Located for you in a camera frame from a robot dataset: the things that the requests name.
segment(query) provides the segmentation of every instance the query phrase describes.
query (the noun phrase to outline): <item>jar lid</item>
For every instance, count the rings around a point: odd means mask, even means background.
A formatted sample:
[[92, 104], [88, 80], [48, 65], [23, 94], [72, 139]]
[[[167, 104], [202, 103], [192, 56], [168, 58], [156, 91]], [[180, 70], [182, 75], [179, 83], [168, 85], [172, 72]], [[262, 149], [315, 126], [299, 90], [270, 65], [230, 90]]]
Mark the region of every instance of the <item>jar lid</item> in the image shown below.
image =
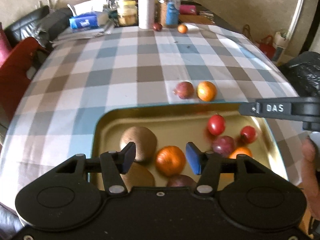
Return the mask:
[[118, 5], [121, 5], [121, 6], [126, 6], [126, 5], [136, 5], [136, 1], [119, 1], [118, 2]]

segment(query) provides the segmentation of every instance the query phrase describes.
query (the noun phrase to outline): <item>plaid tablecloth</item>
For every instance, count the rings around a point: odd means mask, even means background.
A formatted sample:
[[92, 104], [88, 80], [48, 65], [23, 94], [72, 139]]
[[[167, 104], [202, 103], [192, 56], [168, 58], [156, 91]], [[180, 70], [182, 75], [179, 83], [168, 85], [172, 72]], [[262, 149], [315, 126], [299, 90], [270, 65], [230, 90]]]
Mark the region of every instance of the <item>plaid tablecloth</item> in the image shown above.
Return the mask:
[[[25, 185], [74, 154], [91, 155], [95, 125], [122, 107], [199, 102], [172, 90], [208, 80], [217, 102], [296, 96], [279, 70], [244, 36], [217, 26], [187, 34], [138, 27], [58, 46], [41, 67], [10, 125], [0, 155], [0, 202], [15, 209]], [[269, 120], [291, 182], [300, 182], [300, 122]]]

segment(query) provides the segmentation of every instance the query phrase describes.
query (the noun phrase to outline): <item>black handle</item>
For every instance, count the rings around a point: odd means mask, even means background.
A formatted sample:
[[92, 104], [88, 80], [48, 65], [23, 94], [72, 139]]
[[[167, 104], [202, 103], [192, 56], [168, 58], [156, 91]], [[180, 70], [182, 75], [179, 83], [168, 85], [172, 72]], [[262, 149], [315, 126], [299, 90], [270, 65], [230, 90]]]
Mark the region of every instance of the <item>black handle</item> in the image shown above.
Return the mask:
[[303, 130], [320, 131], [320, 98], [265, 98], [242, 103], [241, 115], [303, 122]]

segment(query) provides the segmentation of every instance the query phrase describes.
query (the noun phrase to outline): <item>human hand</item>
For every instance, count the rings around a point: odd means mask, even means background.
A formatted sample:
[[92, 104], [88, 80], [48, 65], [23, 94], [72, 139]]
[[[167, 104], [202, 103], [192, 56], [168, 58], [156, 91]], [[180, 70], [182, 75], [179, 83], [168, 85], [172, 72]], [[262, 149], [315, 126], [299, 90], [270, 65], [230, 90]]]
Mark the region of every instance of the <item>human hand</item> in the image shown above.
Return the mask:
[[302, 154], [301, 177], [304, 187], [303, 192], [306, 196], [311, 215], [315, 219], [320, 220], [320, 190], [314, 163], [316, 150], [310, 139], [303, 141]]

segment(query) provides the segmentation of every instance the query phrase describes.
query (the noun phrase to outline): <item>red tomato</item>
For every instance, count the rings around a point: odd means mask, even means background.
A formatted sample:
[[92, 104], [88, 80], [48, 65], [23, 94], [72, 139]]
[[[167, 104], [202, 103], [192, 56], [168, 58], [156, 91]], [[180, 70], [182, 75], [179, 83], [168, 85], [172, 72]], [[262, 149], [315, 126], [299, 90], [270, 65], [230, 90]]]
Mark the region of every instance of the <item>red tomato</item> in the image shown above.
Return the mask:
[[258, 137], [258, 133], [254, 127], [248, 125], [242, 128], [240, 136], [244, 143], [253, 143]]
[[213, 135], [220, 135], [226, 129], [226, 120], [219, 115], [215, 114], [210, 117], [208, 121], [208, 130]]

